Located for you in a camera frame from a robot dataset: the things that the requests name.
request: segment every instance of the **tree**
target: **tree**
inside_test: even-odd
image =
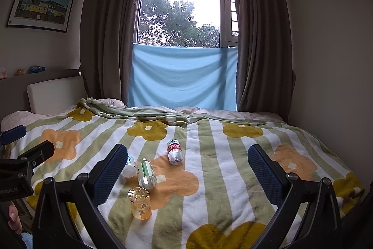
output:
[[[138,42],[147,45],[219,47],[219,29],[196,26],[194,3],[177,0],[142,0]]]

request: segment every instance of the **striped blanket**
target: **striped blanket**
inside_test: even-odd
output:
[[[167,159],[166,144],[173,138],[185,154],[180,166]],[[129,189],[138,187],[137,177],[120,177],[98,207],[127,249],[249,248],[277,208],[248,165],[247,149],[253,144],[286,172],[313,181],[330,178],[342,216],[363,194],[357,177],[320,141],[279,121],[124,109],[90,98],[67,115],[29,124],[27,135],[7,146],[8,156],[16,158],[45,140],[54,144],[55,153],[34,170],[35,194],[27,198],[34,209],[46,177],[64,181],[90,172],[116,143],[134,159],[152,161],[158,184],[150,193],[153,215],[148,220],[133,218],[126,198]],[[69,209],[84,242],[94,248],[75,205],[69,203]],[[283,246],[291,242],[304,211],[302,205]]]

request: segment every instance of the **red label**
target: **red label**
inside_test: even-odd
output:
[[[170,153],[171,150],[174,150],[174,149],[179,149],[181,150],[181,147],[178,143],[173,143],[171,144],[170,146],[168,146],[167,148],[167,153]]]

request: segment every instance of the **curtain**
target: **curtain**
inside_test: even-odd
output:
[[[84,0],[80,60],[89,97],[127,103],[139,0]]]
[[[236,0],[237,109],[277,113],[287,120],[292,46],[286,0]]]
[[[237,48],[134,45],[128,106],[236,110]]]

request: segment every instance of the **framed picture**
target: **framed picture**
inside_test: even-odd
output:
[[[73,0],[14,0],[7,27],[67,32]]]

